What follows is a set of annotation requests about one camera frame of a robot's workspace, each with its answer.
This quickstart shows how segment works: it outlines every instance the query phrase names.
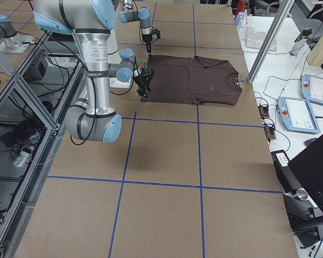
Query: white power adapter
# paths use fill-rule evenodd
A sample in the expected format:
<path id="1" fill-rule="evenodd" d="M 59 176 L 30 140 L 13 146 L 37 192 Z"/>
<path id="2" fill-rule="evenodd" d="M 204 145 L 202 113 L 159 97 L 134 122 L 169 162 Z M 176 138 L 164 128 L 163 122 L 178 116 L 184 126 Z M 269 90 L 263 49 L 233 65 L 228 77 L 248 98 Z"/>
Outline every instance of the white power adapter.
<path id="1" fill-rule="evenodd" d="M 26 145 L 22 148 L 22 151 L 19 153 L 19 157 L 12 163 L 16 168 L 20 168 L 27 159 L 30 158 L 30 155 L 33 151 L 33 147 L 31 145 Z"/>

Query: computer monitor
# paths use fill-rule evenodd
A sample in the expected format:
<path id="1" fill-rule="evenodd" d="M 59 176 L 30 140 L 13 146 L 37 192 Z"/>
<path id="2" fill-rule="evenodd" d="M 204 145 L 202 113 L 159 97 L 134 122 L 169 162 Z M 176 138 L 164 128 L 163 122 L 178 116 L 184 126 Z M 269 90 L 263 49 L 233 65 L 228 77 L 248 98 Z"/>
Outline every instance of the computer monitor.
<path id="1" fill-rule="evenodd" d="M 294 157 L 288 165 L 323 212 L 323 135 Z"/>

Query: garment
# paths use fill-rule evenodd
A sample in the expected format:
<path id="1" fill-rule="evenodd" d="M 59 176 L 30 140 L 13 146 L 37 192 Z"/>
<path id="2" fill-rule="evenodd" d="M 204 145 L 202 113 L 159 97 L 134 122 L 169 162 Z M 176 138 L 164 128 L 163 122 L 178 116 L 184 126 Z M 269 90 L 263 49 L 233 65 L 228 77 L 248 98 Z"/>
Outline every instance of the garment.
<path id="1" fill-rule="evenodd" d="M 155 75 L 151 91 L 142 101 L 235 105 L 242 92 L 238 72 L 226 60 L 153 55 L 148 69 L 153 69 Z"/>

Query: white table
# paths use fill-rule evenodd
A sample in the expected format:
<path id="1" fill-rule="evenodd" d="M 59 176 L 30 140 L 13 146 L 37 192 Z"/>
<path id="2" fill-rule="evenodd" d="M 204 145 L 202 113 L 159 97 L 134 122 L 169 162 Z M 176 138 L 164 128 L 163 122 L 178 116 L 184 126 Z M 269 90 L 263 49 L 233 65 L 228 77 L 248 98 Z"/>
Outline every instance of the white table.
<path id="1" fill-rule="evenodd" d="M 273 21 L 272 17 L 249 17 L 248 19 L 251 19 L 251 26 L 258 27 L 261 30 L 268 30 Z M 242 49 L 244 50 L 245 61 L 247 63 L 248 70 L 250 71 L 252 64 L 256 59 L 257 53 L 249 53 L 246 51 L 258 52 L 258 50 L 248 48 L 245 46 L 245 40 L 243 39 L 243 31 L 244 29 L 238 28 L 238 33 L 241 37 Z M 304 61 L 309 51 L 308 46 L 304 46 L 297 57 L 292 57 L 290 54 L 275 55 L 275 53 L 289 52 L 294 44 L 295 38 L 298 35 L 299 30 L 297 29 L 293 20 L 291 18 L 286 18 L 285 22 L 283 23 L 283 26 L 281 27 L 276 37 L 277 51 L 269 52 L 255 81 L 253 82 L 254 91 L 256 92 L 255 96 L 262 96 L 268 101 L 270 105 L 275 105 L 276 101 L 263 93 L 269 76 L 275 76 L 287 80 L 290 78 L 300 79 L 302 74 L 315 75 L 323 72 L 321 67 L 309 66 L 308 63 L 305 63 L 303 71 Z M 269 83 L 267 85 L 265 93 L 275 99 L 278 99 L 279 96 L 303 98 L 300 91 L 300 80 L 290 80 L 285 82 L 271 77 L 269 79 Z M 311 105 L 316 116 L 323 116 L 323 106 L 316 105 L 313 103 Z M 301 152 L 305 148 L 305 140 L 314 137 L 317 138 L 323 134 L 323 119 L 317 119 L 317 122 L 321 130 L 319 134 L 314 135 L 287 131 L 281 122 L 279 114 L 276 114 L 275 108 L 276 106 L 270 106 L 269 114 L 271 119 L 275 121 L 276 129 L 284 133 L 290 139 L 291 146 L 287 151 L 287 155 L 290 159 L 294 158 L 299 152 Z M 280 149 L 286 150 L 289 146 L 287 139 L 278 132 L 276 132 L 276 137 L 277 139 L 271 141 L 270 143 L 270 151 L 276 151 Z M 297 237 L 295 237 L 294 240 L 297 244 L 299 257 L 308 257 L 311 248 L 300 249 L 301 242 Z M 320 251 L 317 254 L 317 258 L 319 257 L 323 257 L 323 244 L 320 248 Z"/>

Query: blue cable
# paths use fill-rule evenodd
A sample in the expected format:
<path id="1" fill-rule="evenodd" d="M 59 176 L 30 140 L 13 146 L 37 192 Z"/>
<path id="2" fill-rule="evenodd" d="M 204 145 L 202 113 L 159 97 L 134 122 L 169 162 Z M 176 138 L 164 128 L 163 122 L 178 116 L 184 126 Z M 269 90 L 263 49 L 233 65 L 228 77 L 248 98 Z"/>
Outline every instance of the blue cable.
<path id="1" fill-rule="evenodd" d="M 317 248 L 316 252 L 314 253 L 313 258 L 316 258 L 316 255 L 317 255 L 317 253 L 318 253 L 318 251 L 319 251 L 319 248 L 321 247 L 322 243 L 323 243 L 323 237 L 322 237 L 322 239 L 321 239 L 321 242 L 319 243 L 319 246 L 318 246 L 318 248 Z"/>

